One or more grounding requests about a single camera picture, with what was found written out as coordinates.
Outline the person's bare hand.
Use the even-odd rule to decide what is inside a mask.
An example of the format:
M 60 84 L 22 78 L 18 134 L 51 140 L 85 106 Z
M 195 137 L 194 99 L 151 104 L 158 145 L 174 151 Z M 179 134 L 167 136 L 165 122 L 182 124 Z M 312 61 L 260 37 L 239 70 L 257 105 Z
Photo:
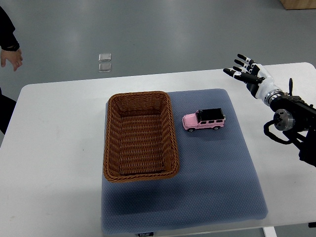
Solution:
M 23 65 L 22 51 L 21 49 L 18 49 L 17 51 L 7 51 L 2 49 L 0 52 L 0 60 L 3 68 L 6 66 L 6 62 L 9 61 L 15 72 Z

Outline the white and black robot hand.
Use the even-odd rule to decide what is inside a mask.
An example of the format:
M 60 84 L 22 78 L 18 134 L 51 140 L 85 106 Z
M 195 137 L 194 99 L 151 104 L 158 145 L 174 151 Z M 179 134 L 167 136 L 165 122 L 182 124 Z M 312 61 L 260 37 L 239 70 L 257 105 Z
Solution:
M 263 67 L 256 63 L 253 59 L 242 54 L 237 55 L 239 59 L 234 62 L 239 67 L 233 66 L 232 69 L 224 68 L 223 72 L 232 78 L 242 81 L 246 84 L 246 88 L 256 99 L 261 99 L 264 103 L 268 103 L 268 97 L 272 91 L 279 90 L 275 85 L 272 76 Z

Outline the black sleeved forearm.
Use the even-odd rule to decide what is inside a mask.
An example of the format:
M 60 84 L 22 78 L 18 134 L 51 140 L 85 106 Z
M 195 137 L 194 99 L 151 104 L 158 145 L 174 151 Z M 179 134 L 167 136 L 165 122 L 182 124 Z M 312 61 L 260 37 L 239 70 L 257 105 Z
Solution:
M 15 27 L 5 12 L 0 8 L 0 46 L 5 51 L 17 51 L 20 45 L 14 36 Z

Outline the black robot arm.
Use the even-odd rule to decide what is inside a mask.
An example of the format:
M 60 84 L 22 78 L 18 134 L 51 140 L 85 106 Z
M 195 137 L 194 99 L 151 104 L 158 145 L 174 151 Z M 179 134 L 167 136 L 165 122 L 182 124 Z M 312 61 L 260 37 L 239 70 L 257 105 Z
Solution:
M 274 117 L 264 125 L 264 134 L 299 149 L 299 160 L 316 165 L 316 109 L 299 96 L 277 92 L 267 99 Z

